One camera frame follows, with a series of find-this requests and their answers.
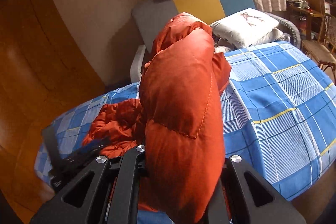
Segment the orange puffer jacket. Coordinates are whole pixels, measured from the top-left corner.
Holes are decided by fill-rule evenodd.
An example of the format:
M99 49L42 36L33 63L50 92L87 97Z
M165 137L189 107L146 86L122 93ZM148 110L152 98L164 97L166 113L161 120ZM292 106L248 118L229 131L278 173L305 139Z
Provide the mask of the orange puffer jacket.
M114 158L145 143L140 209L163 211L175 223L201 220L224 164L220 97L230 71L211 27L181 13L153 42L139 98L101 108L83 145L109 138L102 154Z

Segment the blue plaid bed sheet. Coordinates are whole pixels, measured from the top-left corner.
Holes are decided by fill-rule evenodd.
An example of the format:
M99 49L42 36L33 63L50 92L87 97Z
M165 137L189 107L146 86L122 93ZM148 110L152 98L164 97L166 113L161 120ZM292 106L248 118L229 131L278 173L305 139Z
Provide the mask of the blue plaid bed sheet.
M231 66L220 96L224 163L232 155L241 156L290 202L335 161L335 84L286 42L223 55ZM140 82L87 101L54 120L43 132L39 175L50 175L52 140L62 158L85 146L83 139L101 108L139 98Z

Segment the wooden rattan chair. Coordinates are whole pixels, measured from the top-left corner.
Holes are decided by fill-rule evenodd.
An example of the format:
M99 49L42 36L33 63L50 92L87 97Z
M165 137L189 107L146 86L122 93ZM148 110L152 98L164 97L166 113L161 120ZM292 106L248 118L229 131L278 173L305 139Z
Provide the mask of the wooden rattan chair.
M324 72L330 68L335 82L335 16L325 14L318 40L303 40L303 53L316 61Z

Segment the white patterned pillow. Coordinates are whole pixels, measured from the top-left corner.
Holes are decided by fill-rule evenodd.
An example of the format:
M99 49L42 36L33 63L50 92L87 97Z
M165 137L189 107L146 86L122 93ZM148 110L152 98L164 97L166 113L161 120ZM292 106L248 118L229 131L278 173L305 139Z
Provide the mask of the white patterned pillow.
M268 14L249 8L213 22L211 28L215 36L241 49L280 40L279 24Z

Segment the wooden desk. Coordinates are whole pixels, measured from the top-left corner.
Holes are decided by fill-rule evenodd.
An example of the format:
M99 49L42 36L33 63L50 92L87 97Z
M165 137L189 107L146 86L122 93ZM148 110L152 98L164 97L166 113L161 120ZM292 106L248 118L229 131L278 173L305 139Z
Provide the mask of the wooden desk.
M325 15L325 0L308 0L310 9L300 9L287 5L289 19L294 24L305 40L318 40L322 20Z

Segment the grey yellow blue headboard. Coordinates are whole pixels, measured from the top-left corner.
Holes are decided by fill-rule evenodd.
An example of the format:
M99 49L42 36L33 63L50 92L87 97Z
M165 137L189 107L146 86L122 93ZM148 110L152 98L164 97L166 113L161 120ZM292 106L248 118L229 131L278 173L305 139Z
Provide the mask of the grey yellow blue headboard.
M256 8L253 0L146 0L132 9L131 16L150 53L157 34L171 18L182 12L210 25L248 8Z

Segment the desk clutter items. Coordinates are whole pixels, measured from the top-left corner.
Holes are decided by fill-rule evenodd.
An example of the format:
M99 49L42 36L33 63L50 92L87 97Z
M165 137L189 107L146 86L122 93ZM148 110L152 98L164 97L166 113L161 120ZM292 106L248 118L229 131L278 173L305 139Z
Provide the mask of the desk clutter items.
M300 9L310 9L308 0L286 0L287 5Z

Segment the white bed side rail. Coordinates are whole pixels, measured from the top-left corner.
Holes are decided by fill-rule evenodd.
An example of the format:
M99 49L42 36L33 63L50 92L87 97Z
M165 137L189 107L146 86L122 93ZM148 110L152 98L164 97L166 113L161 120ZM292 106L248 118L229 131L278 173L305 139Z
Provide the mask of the white bed side rail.
M132 83L136 83L141 80L142 63L145 57L145 53L146 53L145 45L144 44L139 45L130 67L130 80Z

